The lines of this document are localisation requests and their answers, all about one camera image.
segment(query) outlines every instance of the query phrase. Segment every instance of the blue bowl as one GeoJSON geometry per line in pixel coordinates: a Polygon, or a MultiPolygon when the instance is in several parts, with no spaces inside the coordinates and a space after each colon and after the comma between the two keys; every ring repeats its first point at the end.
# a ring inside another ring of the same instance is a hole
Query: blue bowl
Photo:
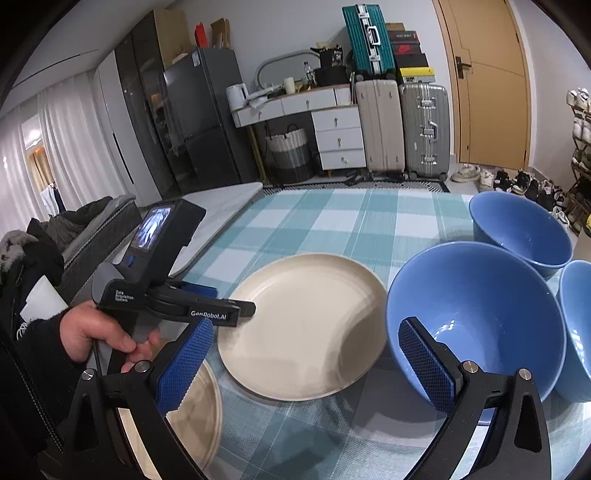
{"type": "Polygon", "coordinates": [[[498,245],[534,267],[546,280],[573,258],[562,226],[525,197],[505,192],[479,193],[470,201],[474,240],[498,245]]]}
{"type": "Polygon", "coordinates": [[[562,271],[558,301],[566,323],[566,359],[556,390],[572,402],[591,401],[591,264],[583,260],[569,263],[562,271]]]}
{"type": "MultiPolygon", "coordinates": [[[[428,399],[398,344],[398,327],[411,316],[462,362],[505,375],[529,369],[542,400],[562,370],[566,331],[558,302],[532,267],[502,248],[437,245],[410,259],[394,278],[388,340],[408,381],[428,399]]],[[[491,417],[485,410],[479,424],[489,425],[491,417]]]]}

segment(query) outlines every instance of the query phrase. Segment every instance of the metal screw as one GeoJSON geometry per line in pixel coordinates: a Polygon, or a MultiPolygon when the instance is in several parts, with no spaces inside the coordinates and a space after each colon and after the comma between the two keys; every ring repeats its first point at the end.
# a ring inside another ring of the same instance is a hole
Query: metal screw
{"type": "Polygon", "coordinates": [[[141,362],[137,362],[134,368],[136,372],[142,374],[148,371],[148,368],[150,368],[150,362],[148,362],[147,360],[142,360],[141,362]]]}
{"type": "Polygon", "coordinates": [[[531,372],[526,368],[519,369],[519,376],[523,378],[523,380],[531,380],[531,372]]]}
{"type": "Polygon", "coordinates": [[[94,376],[95,376],[95,371],[91,368],[84,370],[82,372],[82,380],[90,380],[94,376]]]}
{"type": "Polygon", "coordinates": [[[478,364],[472,360],[466,360],[464,363],[462,363],[462,367],[469,374],[475,374],[478,372],[478,364]]]}

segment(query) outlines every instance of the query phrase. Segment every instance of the plaid tablecloth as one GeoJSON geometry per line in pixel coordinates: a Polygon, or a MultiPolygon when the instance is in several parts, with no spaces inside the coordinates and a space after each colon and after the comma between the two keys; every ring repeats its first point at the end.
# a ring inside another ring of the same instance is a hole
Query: plaid tablecloth
{"type": "MultiPolygon", "coordinates": [[[[416,253],[473,239],[469,200],[424,190],[281,192],[246,210],[185,280],[216,287],[227,297],[270,262],[328,252],[365,264],[389,287],[416,253]]],[[[550,285],[556,292],[557,277],[550,285]]],[[[443,423],[407,382],[388,348],[349,388],[298,403],[245,391],[225,370],[216,344],[207,360],[223,398],[221,446],[207,472],[212,480],[402,479],[443,423]]],[[[591,441],[591,404],[570,404],[552,393],[544,409],[553,478],[563,479],[591,441]]],[[[468,473],[485,433],[485,427],[477,428],[454,478],[468,473]]]]}

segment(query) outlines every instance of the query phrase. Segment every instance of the beige suitcase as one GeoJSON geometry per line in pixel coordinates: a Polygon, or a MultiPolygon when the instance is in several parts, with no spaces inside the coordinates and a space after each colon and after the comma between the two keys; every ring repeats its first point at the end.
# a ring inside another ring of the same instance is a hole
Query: beige suitcase
{"type": "Polygon", "coordinates": [[[405,169],[404,131],[398,84],[371,80],[355,85],[369,171],[405,169]]]}

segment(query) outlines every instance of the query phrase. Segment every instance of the teal suitcase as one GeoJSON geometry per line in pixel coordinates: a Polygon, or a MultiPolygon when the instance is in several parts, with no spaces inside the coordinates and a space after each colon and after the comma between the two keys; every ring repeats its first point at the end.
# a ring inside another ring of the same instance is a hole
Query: teal suitcase
{"type": "Polygon", "coordinates": [[[365,79],[394,79],[396,65],[379,5],[343,7],[343,16],[357,65],[365,79]]]}

